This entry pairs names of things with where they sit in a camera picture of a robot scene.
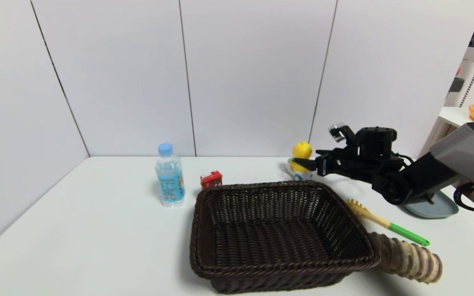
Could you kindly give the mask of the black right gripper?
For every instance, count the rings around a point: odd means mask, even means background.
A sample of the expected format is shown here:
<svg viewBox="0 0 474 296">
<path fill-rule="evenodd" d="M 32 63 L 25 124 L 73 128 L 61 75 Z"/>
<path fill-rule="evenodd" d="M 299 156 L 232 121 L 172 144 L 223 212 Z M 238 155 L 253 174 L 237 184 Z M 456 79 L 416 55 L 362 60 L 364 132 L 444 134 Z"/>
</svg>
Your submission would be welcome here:
<svg viewBox="0 0 474 296">
<path fill-rule="evenodd" d="M 359 148 L 315 150 L 316 159 L 292 158 L 293 171 L 316 171 L 320 176 L 337 174 L 352 177 L 356 170 Z"/>
</svg>

